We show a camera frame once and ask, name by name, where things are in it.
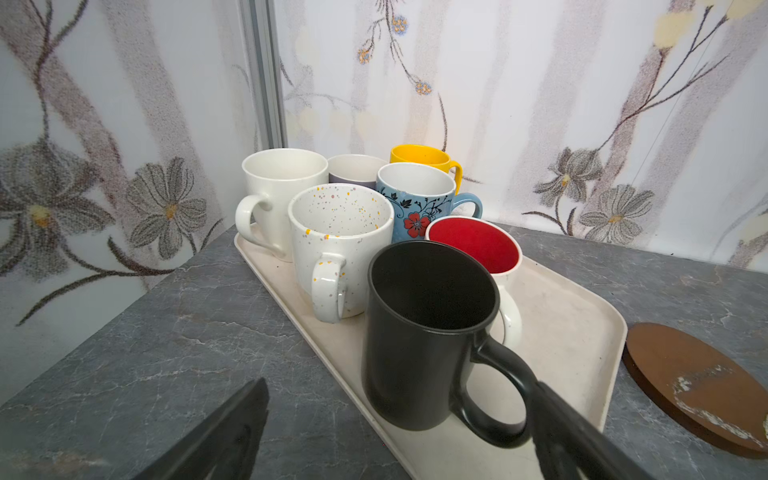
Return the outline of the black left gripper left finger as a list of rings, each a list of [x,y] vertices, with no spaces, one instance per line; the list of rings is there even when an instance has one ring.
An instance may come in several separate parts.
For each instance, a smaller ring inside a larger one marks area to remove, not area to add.
[[[136,477],[250,478],[268,419],[269,399],[265,379],[248,381]]]

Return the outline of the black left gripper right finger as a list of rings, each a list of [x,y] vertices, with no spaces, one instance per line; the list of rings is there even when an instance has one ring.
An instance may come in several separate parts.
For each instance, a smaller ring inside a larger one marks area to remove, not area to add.
[[[526,408],[527,424],[544,478],[651,477],[545,383],[535,383]]]

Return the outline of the dark brown round coaster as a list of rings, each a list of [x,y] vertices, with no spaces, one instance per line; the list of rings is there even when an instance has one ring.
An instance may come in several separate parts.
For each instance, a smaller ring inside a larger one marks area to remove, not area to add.
[[[714,347],[672,327],[637,323],[623,362],[640,389],[696,437],[737,456],[767,457],[767,390]]]

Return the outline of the beige plastic tray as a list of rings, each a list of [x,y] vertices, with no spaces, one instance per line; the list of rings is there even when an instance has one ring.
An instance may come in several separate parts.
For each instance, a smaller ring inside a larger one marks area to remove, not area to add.
[[[364,315],[338,324],[317,320],[292,264],[244,240],[237,250],[315,351],[337,383],[414,479],[539,479],[533,443],[492,446],[455,416],[422,432],[379,416],[363,392]],[[544,265],[524,258],[508,283],[522,317],[517,353],[539,380],[596,429],[602,429],[627,335],[622,315],[606,300]]]

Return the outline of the black mug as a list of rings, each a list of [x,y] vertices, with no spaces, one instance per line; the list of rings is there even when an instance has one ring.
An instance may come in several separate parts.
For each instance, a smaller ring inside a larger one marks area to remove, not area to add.
[[[500,372],[524,401],[536,381],[531,368],[488,332],[500,293],[478,261],[445,244],[399,242],[374,256],[367,280],[362,381],[379,415],[410,431],[432,429],[455,415],[482,440],[505,449],[530,439],[529,416],[500,422],[467,390],[476,364]]]

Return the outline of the white mug red inside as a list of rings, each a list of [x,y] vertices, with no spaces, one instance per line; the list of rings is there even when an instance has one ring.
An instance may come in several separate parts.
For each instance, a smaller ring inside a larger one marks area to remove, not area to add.
[[[523,336],[521,313],[512,296],[512,284],[523,262],[518,242],[500,227],[466,216],[446,216],[435,220],[427,228],[425,238],[463,251],[491,274],[500,294],[503,345],[515,349]]]

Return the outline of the white speckled mug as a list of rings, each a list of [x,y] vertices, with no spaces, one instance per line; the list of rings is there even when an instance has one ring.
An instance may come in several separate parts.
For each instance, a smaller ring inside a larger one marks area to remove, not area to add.
[[[315,317],[338,323],[364,312],[370,262],[393,238],[390,202],[367,187],[322,184],[298,193],[288,217],[296,277]]]

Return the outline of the plain white mug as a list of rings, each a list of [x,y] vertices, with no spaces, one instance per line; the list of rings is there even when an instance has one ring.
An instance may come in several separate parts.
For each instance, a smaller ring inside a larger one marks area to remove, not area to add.
[[[328,161],[313,151],[278,148],[242,162],[248,195],[238,204],[235,224],[241,238],[276,258],[293,260],[288,205],[300,192],[328,182]]]

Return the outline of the blue floral mug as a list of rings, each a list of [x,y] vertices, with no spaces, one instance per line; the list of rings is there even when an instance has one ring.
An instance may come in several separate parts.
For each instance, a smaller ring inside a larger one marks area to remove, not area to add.
[[[472,193],[458,193],[454,179],[431,166],[400,162],[381,167],[377,191],[393,206],[392,242],[423,240],[428,226],[449,216],[460,205],[472,203],[473,218],[483,213],[481,200]]]

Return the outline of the white grey mug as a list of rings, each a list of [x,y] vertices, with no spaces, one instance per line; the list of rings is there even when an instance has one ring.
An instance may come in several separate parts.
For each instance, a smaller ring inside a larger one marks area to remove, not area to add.
[[[378,171],[386,164],[385,160],[370,155],[337,155],[328,160],[329,182],[355,184],[375,190]]]

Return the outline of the yellow mug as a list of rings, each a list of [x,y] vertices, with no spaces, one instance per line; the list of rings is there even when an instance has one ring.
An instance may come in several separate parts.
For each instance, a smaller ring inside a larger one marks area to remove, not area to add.
[[[462,165],[453,160],[447,153],[425,145],[398,145],[390,152],[390,162],[410,162],[428,165],[444,173],[453,173],[456,184],[456,193],[460,192],[463,179]]]

